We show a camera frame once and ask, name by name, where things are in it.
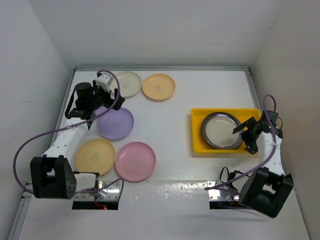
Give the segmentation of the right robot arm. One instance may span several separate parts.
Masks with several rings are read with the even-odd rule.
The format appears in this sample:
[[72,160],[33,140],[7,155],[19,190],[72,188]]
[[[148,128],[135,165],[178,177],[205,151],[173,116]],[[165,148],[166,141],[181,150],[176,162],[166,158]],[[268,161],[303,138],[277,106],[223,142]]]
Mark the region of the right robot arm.
[[282,129],[277,127],[279,114],[268,110],[259,120],[249,118],[233,129],[240,133],[245,151],[258,153],[262,164],[248,177],[239,192],[239,204],[275,218],[293,189],[291,175],[286,175],[281,160]]

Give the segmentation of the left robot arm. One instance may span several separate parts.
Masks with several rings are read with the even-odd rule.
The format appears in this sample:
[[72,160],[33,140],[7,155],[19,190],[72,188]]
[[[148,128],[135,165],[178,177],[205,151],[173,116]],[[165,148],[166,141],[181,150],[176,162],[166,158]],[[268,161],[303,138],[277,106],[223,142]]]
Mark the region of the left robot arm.
[[96,110],[105,107],[107,111],[117,111],[124,103],[119,88],[110,89],[115,81],[103,74],[92,83],[75,85],[64,112],[64,129],[42,156],[36,156],[30,162],[32,190],[36,198],[70,200],[77,193],[100,191],[98,171],[74,171],[70,160],[79,141],[97,119]]

